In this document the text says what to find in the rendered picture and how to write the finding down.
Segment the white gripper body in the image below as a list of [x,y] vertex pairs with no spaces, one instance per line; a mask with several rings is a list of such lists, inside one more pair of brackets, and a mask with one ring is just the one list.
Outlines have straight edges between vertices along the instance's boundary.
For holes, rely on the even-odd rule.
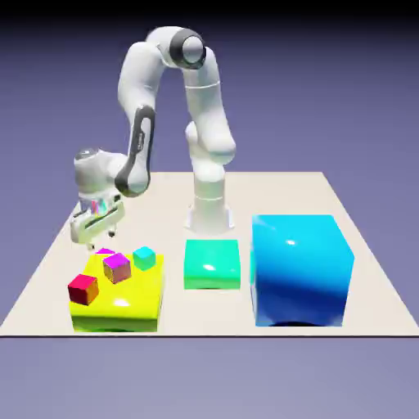
[[124,203],[116,202],[105,214],[95,215],[90,209],[73,214],[70,218],[70,238],[78,244],[91,245],[103,232],[114,231],[124,217]]

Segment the small purple cube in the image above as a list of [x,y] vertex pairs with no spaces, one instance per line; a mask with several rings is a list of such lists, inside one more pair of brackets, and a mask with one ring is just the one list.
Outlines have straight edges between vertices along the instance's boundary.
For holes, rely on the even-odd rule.
[[121,253],[105,257],[102,263],[105,276],[114,284],[129,279],[132,275],[130,260]]

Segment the small cyan cube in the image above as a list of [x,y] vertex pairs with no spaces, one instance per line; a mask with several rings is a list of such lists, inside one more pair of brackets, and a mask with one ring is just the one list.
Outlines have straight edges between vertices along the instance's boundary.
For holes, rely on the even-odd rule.
[[155,251],[150,247],[143,246],[133,252],[133,263],[136,268],[146,271],[155,266]]

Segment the small red cube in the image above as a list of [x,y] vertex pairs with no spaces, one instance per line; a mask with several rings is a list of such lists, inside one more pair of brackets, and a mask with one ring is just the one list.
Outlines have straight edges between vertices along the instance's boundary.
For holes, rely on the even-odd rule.
[[96,277],[79,274],[67,286],[70,301],[81,305],[90,305],[99,294]]

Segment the large yellow box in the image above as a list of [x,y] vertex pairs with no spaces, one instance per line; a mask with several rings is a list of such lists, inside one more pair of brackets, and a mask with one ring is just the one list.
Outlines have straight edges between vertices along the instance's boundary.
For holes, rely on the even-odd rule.
[[155,332],[164,289],[164,256],[146,271],[132,265],[132,276],[112,283],[103,272],[104,255],[93,254],[83,274],[97,278],[99,294],[89,305],[69,303],[77,332]]

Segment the large green box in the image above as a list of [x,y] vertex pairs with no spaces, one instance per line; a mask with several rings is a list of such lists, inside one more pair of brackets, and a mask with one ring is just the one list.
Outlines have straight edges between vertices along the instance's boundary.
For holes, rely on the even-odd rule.
[[237,240],[192,240],[185,245],[185,290],[238,290],[241,261]]

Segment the large blue box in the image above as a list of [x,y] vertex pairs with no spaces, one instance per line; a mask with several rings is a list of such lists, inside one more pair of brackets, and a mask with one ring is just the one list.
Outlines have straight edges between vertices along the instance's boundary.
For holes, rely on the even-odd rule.
[[339,327],[354,253],[330,214],[258,214],[250,293],[258,327]]

